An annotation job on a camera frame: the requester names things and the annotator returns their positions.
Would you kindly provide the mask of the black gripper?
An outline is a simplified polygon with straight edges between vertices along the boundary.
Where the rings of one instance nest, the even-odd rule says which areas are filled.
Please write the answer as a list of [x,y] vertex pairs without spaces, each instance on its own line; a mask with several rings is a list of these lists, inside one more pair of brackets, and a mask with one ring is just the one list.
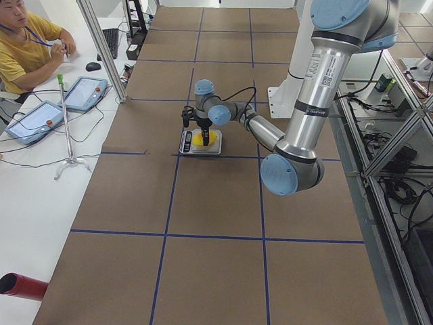
[[205,146],[206,144],[209,144],[210,141],[210,136],[209,136],[210,119],[198,118],[198,126],[201,128],[200,145]]

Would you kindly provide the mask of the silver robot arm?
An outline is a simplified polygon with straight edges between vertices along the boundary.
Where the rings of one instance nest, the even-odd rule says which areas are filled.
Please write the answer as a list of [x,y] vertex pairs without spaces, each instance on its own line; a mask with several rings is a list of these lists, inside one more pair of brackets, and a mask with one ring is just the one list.
[[392,47],[398,35],[399,1],[313,1],[313,52],[286,132],[249,105],[222,100],[207,79],[195,84],[195,108],[182,112],[195,121],[204,145],[211,125],[237,121],[270,151],[260,166],[265,187],[280,196],[316,186],[324,166],[315,147],[351,56]]

